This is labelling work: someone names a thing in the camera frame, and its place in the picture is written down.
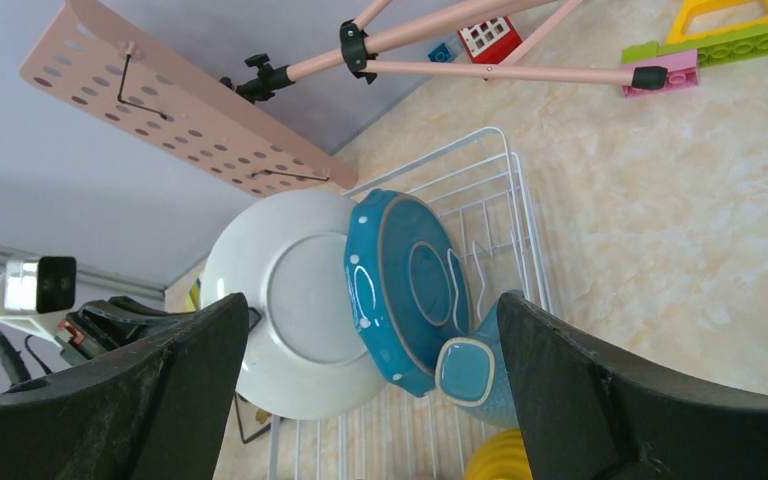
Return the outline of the blue floral mug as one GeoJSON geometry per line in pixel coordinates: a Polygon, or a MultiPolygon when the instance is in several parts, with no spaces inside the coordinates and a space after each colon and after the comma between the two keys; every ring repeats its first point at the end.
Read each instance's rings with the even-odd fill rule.
{"type": "Polygon", "coordinates": [[[494,302],[478,328],[447,340],[438,355],[435,382],[444,398],[467,415],[502,429],[519,427],[502,352],[494,302]]]}

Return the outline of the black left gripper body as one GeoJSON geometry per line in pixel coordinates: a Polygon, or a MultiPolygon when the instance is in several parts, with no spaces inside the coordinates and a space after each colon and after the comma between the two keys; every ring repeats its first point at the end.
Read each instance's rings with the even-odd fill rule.
{"type": "Polygon", "coordinates": [[[127,296],[84,303],[57,326],[55,341],[69,365],[93,358],[166,330],[183,317],[145,306],[127,296]]]}

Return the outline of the white wire dish rack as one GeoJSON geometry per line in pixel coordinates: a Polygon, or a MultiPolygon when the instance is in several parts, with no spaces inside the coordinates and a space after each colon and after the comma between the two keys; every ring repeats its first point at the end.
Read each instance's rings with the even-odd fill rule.
{"type": "Polygon", "coordinates": [[[348,193],[352,308],[385,378],[370,402],[270,437],[270,479],[467,479],[516,428],[495,312],[552,294],[520,156],[483,127],[348,193]]]}

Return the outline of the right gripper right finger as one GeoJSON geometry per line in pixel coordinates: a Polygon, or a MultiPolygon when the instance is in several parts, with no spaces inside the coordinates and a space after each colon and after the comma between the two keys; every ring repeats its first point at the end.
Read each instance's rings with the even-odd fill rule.
{"type": "Polygon", "coordinates": [[[536,479],[768,479],[768,395],[649,361],[503,294],[497,320],[536,479]]]}

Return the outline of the yellow ribbed bowl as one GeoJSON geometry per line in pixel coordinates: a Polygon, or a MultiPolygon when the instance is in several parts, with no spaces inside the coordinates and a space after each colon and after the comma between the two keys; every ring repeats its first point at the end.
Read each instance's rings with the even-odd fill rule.
{"type": "Polygon", "coordinates": [[[465,480],[533,480],[519,429],[486,440],[467,463],[465,480]]]}

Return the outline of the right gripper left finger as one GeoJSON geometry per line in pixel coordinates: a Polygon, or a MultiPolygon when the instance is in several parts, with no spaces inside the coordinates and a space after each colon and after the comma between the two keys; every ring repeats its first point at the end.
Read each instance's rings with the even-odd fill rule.
{"type": "Polygon", "coordinates": [[[240,293],[191,313],[127,297],[86,313],[141,337],[0,394],[0,479],[209,479],[249,332],[240,293]]]}

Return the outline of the blue polka dot plate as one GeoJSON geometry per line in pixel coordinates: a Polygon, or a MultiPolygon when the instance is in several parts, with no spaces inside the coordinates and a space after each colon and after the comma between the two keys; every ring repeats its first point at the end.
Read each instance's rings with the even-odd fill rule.
{"type": "Polygon", "coordinates": [[[421,199],[374,189],[351,211],[344,250],[354,326],[384,380],[421,398],[443,344],[471,330],[464,267],[421,199]]]}

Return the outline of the round printed white plate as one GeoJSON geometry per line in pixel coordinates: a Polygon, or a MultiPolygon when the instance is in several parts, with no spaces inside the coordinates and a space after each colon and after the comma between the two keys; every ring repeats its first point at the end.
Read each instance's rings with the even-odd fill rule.
{"type": "Polygon", "coordinates": [[[202,306],[241,293],[259,316],[236,391],[274,415],[337,417],[385,386],[355,329],[343,271],[355,204],[325,190],[272,195],[232,220],[206,260],[202,306]]]}

